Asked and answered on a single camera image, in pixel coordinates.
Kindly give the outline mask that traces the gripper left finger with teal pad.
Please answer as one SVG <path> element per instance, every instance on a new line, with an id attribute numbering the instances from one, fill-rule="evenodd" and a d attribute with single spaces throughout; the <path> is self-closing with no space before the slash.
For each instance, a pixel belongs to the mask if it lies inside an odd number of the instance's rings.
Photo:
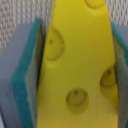
<path id="1" fill-rule="evenodd" d="M 0 56 L 0 116 L 4 128 L 36 128 L 43 53 L 41 20 L 21 24 Z"/>

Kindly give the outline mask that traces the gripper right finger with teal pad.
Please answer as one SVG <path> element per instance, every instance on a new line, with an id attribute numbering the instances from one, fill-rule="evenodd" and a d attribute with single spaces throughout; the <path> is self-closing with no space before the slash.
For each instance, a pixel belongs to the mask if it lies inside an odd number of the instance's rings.
<path id="1" fill-rule="evenodd" d="M 115 71 L 119 89 L 118 128 L 128 128 L 128 26 L 112 25 Z"/>

